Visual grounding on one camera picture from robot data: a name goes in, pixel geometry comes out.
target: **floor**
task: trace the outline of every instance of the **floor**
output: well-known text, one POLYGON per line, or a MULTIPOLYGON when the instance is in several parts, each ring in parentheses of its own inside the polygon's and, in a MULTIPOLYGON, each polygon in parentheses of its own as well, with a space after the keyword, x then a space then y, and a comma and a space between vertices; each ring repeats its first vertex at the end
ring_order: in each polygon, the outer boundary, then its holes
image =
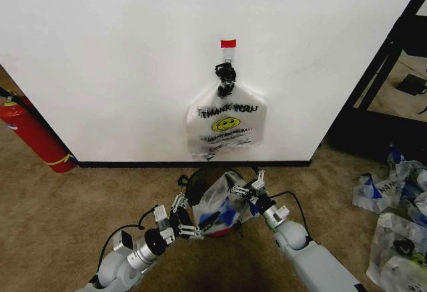
MULTIPOLYGON (((395 76, 397 81, 403 77, 402 73, 395 76)), ((10 86, 5 86, 6 80, 6 74, 0 71, 0 86, 13 89, 10 81, 10 86)), ((408 102, 425 100, 422 95, 409 98, 408 102)), ((418 110, 413 102, 403 102, 397 109, 394 101, 376 101, 372 106, 378 106, 378 111, 399 110, 405 115, 418 110)), ((254 177, 250 169, 237 170, 247 180, 254 177)), ((178 177, 195 170, 76 167, 56 174, 11 130, 0 125, 0 171, 3 290, 74 291, 93 276, 100 249, 111 231, 135 223, 156 203, 169 206, 179 191, 178 177)), ((377 215, 352 205, 352 187, 367 171, 385 177, 388 168, 334 150, 324 142, 308 168, 266 168, 265 180, 270 193, 292 190, 297 194, 314 239, 326 246, 368 291, 375 292, 381 290, 367 278, 365 270, 377 215)), ((277 201, 288 206, 291 219, 301 221, 291 199, 281 197, 277 201)), ((153 226, 152 218, 145 225, 153 226)), ((278 253, 272 233, 260 218, 244 224, 242 238, 231 233, 221 239, 177 242, 136 291, 171 288, 306 291, 291 263, 278 253)))
POLYGON ((427 122, 427 112, 418 114, 427 106, 427 94, 413 96, 396 89, 396 86, 408 74, 427 79, 426 70, 426 58, 412 57, 402 52, 386 82, 381 87, 381 90, 379 90, 371 106, 369 106, 369 110, 427 122))

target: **yellow smiley face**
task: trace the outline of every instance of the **yellow smiley face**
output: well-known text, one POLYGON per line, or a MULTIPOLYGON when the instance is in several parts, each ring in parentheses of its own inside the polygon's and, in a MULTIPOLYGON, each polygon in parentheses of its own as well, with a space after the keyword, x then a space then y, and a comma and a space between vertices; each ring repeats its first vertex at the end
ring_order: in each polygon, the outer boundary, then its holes
POLYGON ((236 119, 235 117, 226 117, 225 119, 220 119, 216 121, 212 125, 212 130, 217 132, 227 131, 233 129, 234 127, 237 127, 239 124, 239 119, 236 119))

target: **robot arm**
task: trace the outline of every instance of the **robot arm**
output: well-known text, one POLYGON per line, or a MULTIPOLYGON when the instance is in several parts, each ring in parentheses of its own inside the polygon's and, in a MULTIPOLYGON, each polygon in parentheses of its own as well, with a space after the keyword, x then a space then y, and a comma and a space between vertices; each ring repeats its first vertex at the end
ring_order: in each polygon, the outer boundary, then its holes
MULTIPOLYGON (((231 192, 255 204, 274 232, 274 239, 294 265, 297 274, 310 292, 364 292, 361 283, 322 245, 308 235, 301 224, 288 221, 289 210, 279 208, 268 196, 264 172, 245 187, 233 187, 231 192)), ((137 285, 153 267, 157 257, 175 242, 177 237, 203 239, 203 231, 194 227, 185 207, 183 193, 175 198, 169 218, 164 205, 154 209, 156 229, 149 229, 143 237, 133 240, 125 231, 113 237, 113 251, 102 261, 97 275, 76 292, 126 292, 137 285)))
POLYGON ((289 210, 278 208, 268 197, 261 171, 249 190, 259 212, 273 230, 280 251, 293 263, 310 292, 363 292, 364 286, 322 245, 308 235, 301 224, 287 221, 289 210))
POLYGON ((144 236, 133 240, 125 231, 113 236, 113 251, 102 260, 97 274, 76 292, 126 292, 139 284, 153 267, 155 260, 175 243, 177 237, 203 239, 185 210, 186 199, 179 193, 171 207, 170 217, 164 205, 154 209, 156 229, 149 229, 144 236))

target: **red tape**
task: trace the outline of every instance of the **red tape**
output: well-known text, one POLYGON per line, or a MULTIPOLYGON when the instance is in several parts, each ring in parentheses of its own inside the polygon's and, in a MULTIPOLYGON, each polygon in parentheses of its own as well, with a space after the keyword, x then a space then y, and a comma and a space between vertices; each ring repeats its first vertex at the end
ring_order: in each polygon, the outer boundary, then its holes
POLYGON ((221 40, 221 48, 223 47, 236 47, 237 40, 221 40))

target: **fire extinguisher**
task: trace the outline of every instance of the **fire extinguisher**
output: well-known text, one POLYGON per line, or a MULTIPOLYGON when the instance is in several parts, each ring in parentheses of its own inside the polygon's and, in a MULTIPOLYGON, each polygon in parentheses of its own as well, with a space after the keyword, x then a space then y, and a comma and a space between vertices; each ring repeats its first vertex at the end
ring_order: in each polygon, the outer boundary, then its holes
MULTIPOLYGON (((2 96, 5 90, 0 88, 2 96)), ((52 132, 42 123, 37 110, 26 97, 9 94, 9 101, 0 106, 0 118, 40 158, 54 170, 66 172, 76 166, 74 157, 56 140, 52 132)))

